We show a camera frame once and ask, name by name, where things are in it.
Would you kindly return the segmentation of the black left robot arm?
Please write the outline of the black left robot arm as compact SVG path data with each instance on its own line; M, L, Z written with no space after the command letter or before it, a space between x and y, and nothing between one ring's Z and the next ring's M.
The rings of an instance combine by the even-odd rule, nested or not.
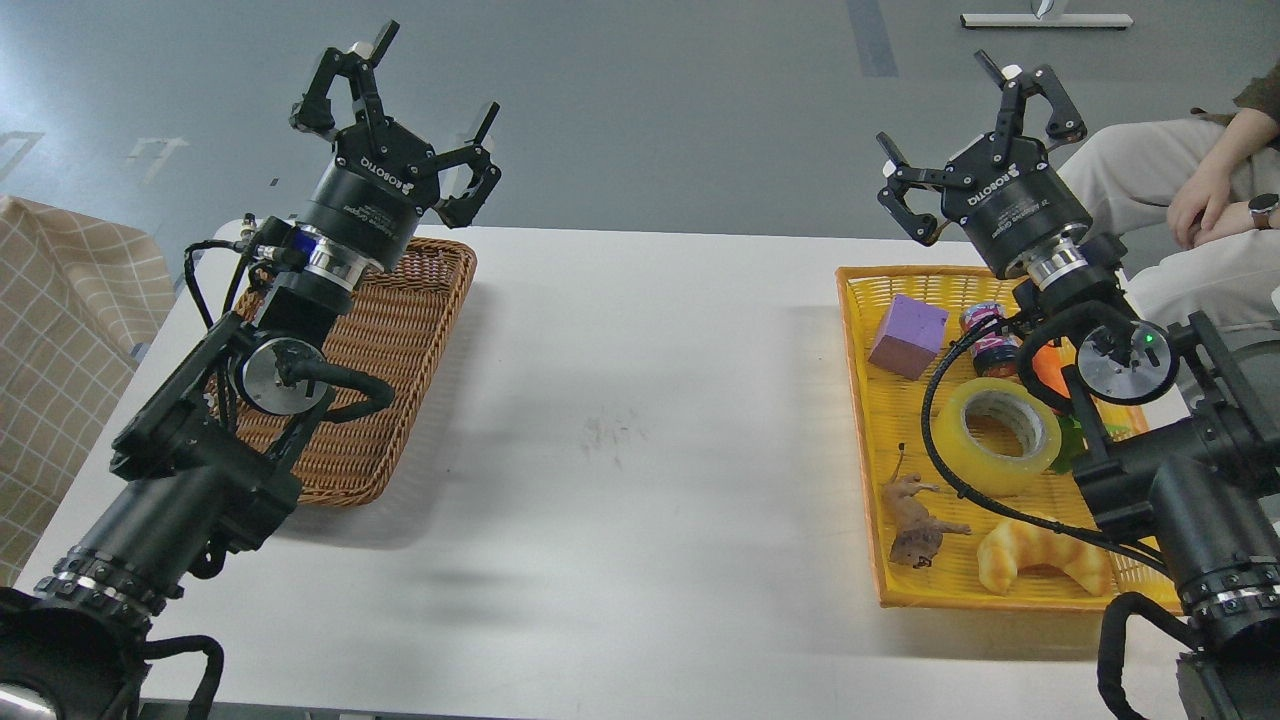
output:
M294 474L316 429L371 416L396 397L381 378L342 366L323 345L362 281L390 272L422 215L472 223L500 179L475 136L438 152L387 115L375 70L399 26L372 44L328 47L291 110L291 126L333 156L292 222L246 220L229 284L264 292L252 316L214 318L205 337L113 441L125 488L32 593L3 591L5 719L133 719L155 660L201 653L187 717L206 719L223 647L207 635L152 641L154 619L209 579L229 553L257 550L294 511Z

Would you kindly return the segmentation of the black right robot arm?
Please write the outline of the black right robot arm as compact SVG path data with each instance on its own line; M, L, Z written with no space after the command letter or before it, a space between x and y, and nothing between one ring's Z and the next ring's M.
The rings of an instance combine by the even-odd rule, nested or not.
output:
M1001 91L991 132L941 169L913 167L887 133L877 137L888 158L879 202L908 234L937 241L938 218L905 201L909 190L936 191L942 218L1000 279L1018 282L1018 314L978 322L929 378L925 452L960 498L1170 579L1176 615L1137 592L1103 611L1098 692L1115 717L1137 717L1123 669L1128 620L1140 616L1185 647L1176 678L1189 719L1275 719L1279 546L1260 501L1277 493L1277 423L1203 313L1161 327L1124 299L1124 245L1085 237L1092 219L1050 165L1051 150L1087 133L1053 69L998 67L984 51L975 59ZM940 451L940 382L961 351L1007 328L1023 340L1018 374L1030 396L1082 425L1073 475L1094 529L991 498L973 486L977 471Z

